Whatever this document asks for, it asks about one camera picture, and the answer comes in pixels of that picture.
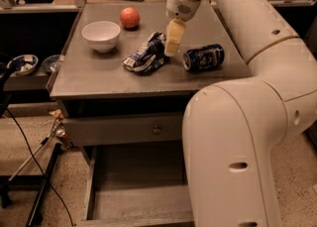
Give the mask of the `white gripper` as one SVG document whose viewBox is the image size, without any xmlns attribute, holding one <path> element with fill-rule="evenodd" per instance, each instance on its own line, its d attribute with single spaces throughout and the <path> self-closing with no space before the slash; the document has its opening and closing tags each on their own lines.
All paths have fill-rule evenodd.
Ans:
<svg viewBox="0 0 317 227">
<path fill-rule="evenodd" d="M 200 0 L 167 0 L 166 15 L 172 19 L 166 27 L 164 54 L 173 57 L 186 29 L 185 22 L 191 20 L 200 6 Z"/>
</svg>

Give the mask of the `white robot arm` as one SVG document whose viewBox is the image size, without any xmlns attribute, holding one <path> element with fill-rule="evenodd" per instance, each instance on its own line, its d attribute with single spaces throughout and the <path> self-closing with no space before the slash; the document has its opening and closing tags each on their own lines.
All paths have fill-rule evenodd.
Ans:
<svg viewBox="0 0 317 227">
<path fill-rule="evenodd" d="M 201 0 L 167 0 L 172 56 Z M 215 0 L 250 71 L 199 90 L 182 122 L 195 227 L 282 227 L 271 149 L 317 119 L 317 61 L 267 0 Z"/>
</svg>

